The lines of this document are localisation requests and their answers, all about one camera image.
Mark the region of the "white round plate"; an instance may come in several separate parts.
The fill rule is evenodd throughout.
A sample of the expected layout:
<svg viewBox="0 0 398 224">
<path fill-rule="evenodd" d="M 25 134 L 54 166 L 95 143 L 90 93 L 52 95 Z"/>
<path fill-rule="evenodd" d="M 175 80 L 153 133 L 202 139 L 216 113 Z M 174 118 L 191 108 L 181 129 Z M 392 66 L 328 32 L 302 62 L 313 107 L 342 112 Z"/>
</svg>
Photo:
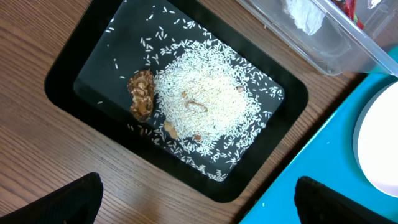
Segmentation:
<svg viewBox="0 0 398 224">
<path fill-rule="evenodd" d="M 376 189 L 397 197 L 397 82 L 365 104 L 354 127 L 353 154 Z"/>
</svg>

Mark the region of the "white tissue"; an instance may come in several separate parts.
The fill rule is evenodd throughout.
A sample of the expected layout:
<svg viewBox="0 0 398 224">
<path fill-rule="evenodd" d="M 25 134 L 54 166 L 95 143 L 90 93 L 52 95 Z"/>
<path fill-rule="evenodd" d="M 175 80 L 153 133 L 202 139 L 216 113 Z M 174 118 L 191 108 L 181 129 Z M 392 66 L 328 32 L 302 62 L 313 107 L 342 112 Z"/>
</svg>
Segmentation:
<svg viewBox="0 0 398 224">
<path fill-rule="evenodd" d="M 368 0 L 368 9 L 373 9 L 375 8 L 381 0 Z"/>
<path fill-rule="evenodd" d="M 325 14 L 311 0 L 283 0 L 282 4 L 283 11 L 307 35 L 313 35 L 321 28 Z"/>
</svg>

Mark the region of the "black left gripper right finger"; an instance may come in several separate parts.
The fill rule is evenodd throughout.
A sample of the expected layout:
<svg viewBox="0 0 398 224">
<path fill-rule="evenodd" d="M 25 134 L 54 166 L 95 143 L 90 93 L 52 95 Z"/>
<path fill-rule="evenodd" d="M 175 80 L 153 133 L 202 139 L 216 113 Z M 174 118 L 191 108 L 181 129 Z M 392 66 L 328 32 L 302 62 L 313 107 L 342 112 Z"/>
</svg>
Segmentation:
<svg viewBox="0 0 398 224">
<path fill-rule="evenodd" d="M 395 224 L 308 176 L 298 179 L 294 203 L 305 224 Z"/>
</svg>

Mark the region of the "white rice pile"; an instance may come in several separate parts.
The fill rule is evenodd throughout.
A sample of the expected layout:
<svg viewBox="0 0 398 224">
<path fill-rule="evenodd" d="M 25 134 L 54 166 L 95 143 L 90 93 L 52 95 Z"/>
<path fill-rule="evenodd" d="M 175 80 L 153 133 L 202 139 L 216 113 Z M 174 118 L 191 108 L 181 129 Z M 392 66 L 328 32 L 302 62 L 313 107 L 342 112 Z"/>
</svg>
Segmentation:
<svg viewBox="0 0 398 224">
<path fill-rule="evenodd" d="M 154 74 L 142 134 L 217 182 L 227 179 L 282 104 L 269 75 L 168 1 L 124 1 L 80 78 L 129 111 L 127 83 Z"/>
</svg>

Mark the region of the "brown food scrap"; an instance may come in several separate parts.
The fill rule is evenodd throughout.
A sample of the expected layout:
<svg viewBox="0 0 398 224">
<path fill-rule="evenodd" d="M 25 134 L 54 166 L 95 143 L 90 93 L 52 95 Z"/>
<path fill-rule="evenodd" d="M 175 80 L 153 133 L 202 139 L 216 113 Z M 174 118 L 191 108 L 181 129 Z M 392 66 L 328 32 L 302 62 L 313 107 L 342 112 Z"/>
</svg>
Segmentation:
<svg viewBox="0 0 398 224">
<path fill-rule="evenodd" d="M 129 79 L 127 89 L 132 98 L 132 116 L 140 123 L 148 121 L 154 110 L 154 74 L 150 70 L 139 70 Z"/>
</svg>

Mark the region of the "red snack wrapper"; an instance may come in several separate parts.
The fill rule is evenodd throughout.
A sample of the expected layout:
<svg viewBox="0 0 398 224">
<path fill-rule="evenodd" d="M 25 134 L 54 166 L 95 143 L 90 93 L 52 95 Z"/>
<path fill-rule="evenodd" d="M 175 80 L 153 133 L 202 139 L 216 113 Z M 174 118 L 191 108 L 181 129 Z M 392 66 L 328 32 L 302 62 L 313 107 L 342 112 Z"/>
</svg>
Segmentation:
<svg viewBox="0 0 398 224">
<path fill-rule="evenodd" d="M 341 11 L 343 11 L 361 30 L 364 29 L 363 23 L 355 14 L 356 0 L 331 0 Z"/>
</svg>

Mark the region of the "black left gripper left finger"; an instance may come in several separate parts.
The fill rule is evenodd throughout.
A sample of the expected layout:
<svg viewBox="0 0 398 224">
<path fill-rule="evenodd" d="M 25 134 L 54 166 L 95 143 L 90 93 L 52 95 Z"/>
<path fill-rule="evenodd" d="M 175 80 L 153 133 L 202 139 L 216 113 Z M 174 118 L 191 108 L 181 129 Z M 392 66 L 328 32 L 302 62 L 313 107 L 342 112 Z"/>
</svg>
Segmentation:
<svg viewBox="0 0 398 224">
<path fill-rule="evenodd" d="M 103 198 L 103 183 L 96 172 L 1 217 L 1 224 L 93 223 Z"/>
</svg>

